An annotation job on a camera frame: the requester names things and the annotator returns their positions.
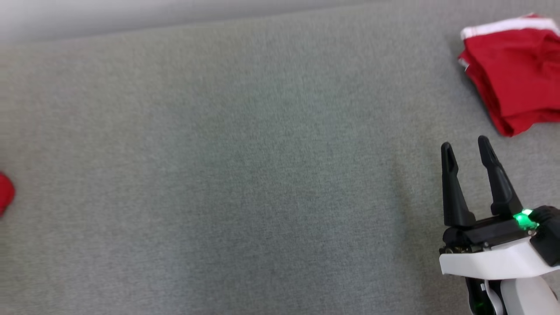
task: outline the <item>white stripe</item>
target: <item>white stripe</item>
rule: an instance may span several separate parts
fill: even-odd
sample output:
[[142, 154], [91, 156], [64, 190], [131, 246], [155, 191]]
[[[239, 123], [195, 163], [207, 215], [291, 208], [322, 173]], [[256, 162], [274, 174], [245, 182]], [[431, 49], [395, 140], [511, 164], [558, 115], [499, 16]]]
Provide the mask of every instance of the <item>white stripe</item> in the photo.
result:
[[469, 67], [469, 63], [465, 59], [462, 59], [462, 58], [459, 58], [458, 61], [459, 61], [459, 64], [461, 66], [465, 67], [465, 71], [466, 71], [466, 69]]
[[465, 27], [461, 31], [461, 39], [465, 40], [480, 35], [522, 29], [551, 30], [560, 36], [560, 29], [551, 18], [516, 17], [479, 26]]

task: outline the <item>red cloth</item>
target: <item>red cloth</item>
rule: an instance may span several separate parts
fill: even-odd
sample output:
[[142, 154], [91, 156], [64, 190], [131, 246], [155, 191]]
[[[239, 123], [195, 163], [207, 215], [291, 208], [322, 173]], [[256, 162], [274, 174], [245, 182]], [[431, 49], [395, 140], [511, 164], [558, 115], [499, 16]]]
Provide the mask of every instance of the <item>red cloth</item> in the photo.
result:
[[560, 122], [560, 30], [537, 15], [467, 27], [459, 62], [504, 136]]
[[8, 176], [0, 173], [0, 216], [13, 200], [16, 190]]

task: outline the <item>gray upholstery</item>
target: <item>gray upholstery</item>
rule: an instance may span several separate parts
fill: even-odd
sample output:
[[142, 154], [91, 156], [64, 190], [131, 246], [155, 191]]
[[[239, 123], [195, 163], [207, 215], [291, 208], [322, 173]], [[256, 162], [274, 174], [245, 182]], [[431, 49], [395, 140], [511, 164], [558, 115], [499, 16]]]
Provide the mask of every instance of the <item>gray upholstery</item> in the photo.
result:
[[384, 0], [2, 0], [0, 44], [232, 20]]
[[[3, 48], [2, 314], [467, 314], [440, 145], [489, 215], [487, 135], [560, 205], [560, 125], [503, 138], [463, 26], [557, 0], [392, 1]], [[547, 276], [560, 290], [560, 276]]]

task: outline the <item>red fabric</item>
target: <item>red fabric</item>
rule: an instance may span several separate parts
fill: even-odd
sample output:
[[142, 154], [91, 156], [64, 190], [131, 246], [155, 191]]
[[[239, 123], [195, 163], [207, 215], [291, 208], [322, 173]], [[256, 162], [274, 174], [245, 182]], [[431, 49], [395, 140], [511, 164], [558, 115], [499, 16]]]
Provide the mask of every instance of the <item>red fabric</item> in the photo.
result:
[[522, 29], [465, 39], [459, 56], [504, 136], [560, 122], [560, 36]]
[[0, 173], [0, 216], [4, 214], [4, 211], [12, 202], [15, 194], [16, 190], [10, 179], [6, 175]]

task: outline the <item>gray couch cushion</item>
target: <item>gray couch cushion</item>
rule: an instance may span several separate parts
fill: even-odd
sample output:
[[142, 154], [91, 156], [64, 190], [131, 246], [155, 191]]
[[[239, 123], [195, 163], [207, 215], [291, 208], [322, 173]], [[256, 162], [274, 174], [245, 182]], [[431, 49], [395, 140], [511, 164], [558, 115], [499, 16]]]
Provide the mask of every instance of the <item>gray couch cushion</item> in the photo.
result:
[[463, 26], [532, 10], [560, 16], [395, 1], [3, 48], [3, 309], [467, 314], [442, 142], [478, 216], [481, 134], [525, 205], [560, 205], [560, 126], [499, 136], [455, 61]]
[[4, 0], [0, 43], [57, 40], [384, 0]]

